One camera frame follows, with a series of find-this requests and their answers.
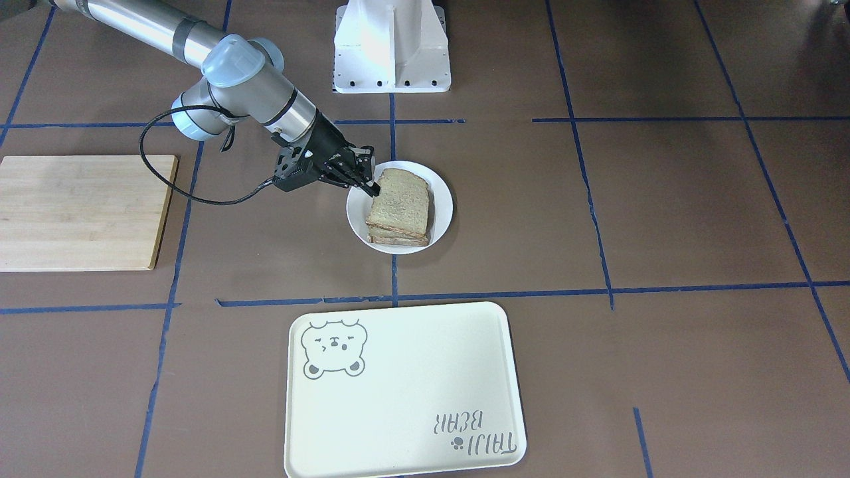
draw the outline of wooden board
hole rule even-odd
[[[173,179],[175,156],[148,156]],[[150,270],[171,190],[139,156],[6,156],[0,271]]]

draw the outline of bear face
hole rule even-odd
[[[313,380],[341,370],[351,377],[360,375],[366,367],[361,356],[366,337],[366,328],[357,320],[310,322],[301,336],[307,354],[304,375]]]

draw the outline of round plate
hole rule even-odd
[[[366,216],[371,209],[372,198],[360,188],[351,188],[348,191],[348,200],[345,202],[345,212],[348,214],[348,224],[351,230],[360,238],[366,246],[387,254],[410,254],[430,248],[445,234],[451,223],[451,215],[454,213],[455,203],[451,200],[449,186],[434,171],[422,164],[410,161],[389,161],[375,165],[375,177],[380,178],[386,168],[404,169],[428,182],[429,192],[433,195],[433,220],[428,229],[431,242],[427,246],[394,246],[388,244],[373,244],[369,242],[369,226],[366,225]]]

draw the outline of stack of bread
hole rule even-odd
[[[427,246],[428,182],[403,169],[383,170],[377,183],[381,194],[372,201],[366,217],[369,242],[400,246]]]

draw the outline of black cable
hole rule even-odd
[[[221,114],[225,115],[226,117],[228,117],[230,119],[240,118],[238,116],[235,116],[230,111],[227,111],[225,108],[222,108],[220,106],[208,106],[208,105],[180,106],[178,108],[172,108],[171,110],[164,111],[164,112],[156,115],[156,117],[154,117],[154,119],[150,120],[144,126],[144,128],[142,129],[142,134],[139,136],[139,155],[142,156],[142,161],[144,162],[144,165],[148,167],[148,169],[154,174],[154,176],[156,176],[160,181],[165,183],[166,186],[168,186],[169,188],[172,189],[172,191],[177,191],[180,195],[182,195],[182,196],[184,196],[184,197],[186,197],[186,198],[188,198],[192,201],[203,202],[204,204],[212,204],[213,206],[231,206],[233,204],[239,204],[240,202],[244,202],[244,201],[247,201],[248,199],[251,199],[252,197],[254,197],[254,195],[256,195],[258,192],[262,191],[264,188],[271,186],[272,184],[277,182],[277,181],[275,181],[275,176],[272,176],[272,177],[266,179],[265,181],[263,181],[262,183],[260,183],[257,186],[257,188],[254,189],[254,191],[251,191],[250,193],[244,195],[243,197],[240,197],[239,199],[234,199],[232,201],[213,201],[211,199],[204,199],[203,197],[198,197],[198,196],[190,194],[189,192],[183,191],[182,189],[178,188],[174,183],[172,183],[171,181],[169,181],[168,179],[163,177],[161,174],[159,174],[159,172],[156,171],[156,169],[154,169],[153,166],[151,166],[150,161],[148,161],[148,157],[145,155],[145,143],[144,143],[145,142],[145,136],[148,134],[148,131],[150,131],[150,129],[154,127],[155,124],[157,124],[160,120],[162,120],[162,118],[170,116],[173,113],[179,113],[181,111],[194,111],[194,110],[216,111],[217,113],[221,113]],[[227,151],[233,145],[233,138],[235,137],[235,130],[236,130],[236,126],[231,125],[230,131],[228,132],[227,137],[224,139],[224,143],[222,144],[221,151]]]

